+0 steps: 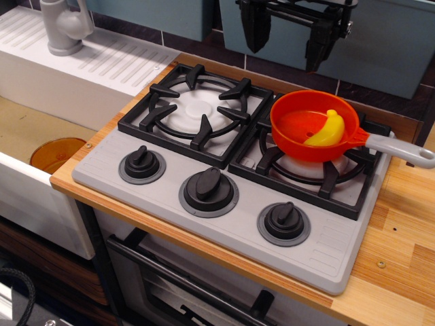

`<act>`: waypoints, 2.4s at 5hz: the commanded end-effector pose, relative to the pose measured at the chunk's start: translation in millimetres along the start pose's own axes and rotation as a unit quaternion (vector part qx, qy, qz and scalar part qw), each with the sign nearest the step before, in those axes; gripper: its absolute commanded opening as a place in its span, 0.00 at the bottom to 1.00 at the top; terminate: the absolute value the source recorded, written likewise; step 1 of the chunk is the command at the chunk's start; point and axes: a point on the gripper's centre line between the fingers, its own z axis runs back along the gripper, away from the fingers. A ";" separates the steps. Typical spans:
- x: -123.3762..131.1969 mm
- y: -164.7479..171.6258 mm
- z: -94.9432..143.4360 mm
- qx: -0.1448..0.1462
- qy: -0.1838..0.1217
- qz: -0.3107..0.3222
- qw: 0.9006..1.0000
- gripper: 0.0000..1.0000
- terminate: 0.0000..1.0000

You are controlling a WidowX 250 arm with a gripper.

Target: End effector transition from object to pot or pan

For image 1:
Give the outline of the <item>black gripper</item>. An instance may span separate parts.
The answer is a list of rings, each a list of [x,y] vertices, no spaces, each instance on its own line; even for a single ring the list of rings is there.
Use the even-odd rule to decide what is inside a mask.
[[[241,11],[241,21],[247,47],[259,52],[268,42],[271,18],[311,27],[305,58],[307,73],[317,72],[327,60],[338,37],[351,32],[353,1],[249,1],[235,2]]]

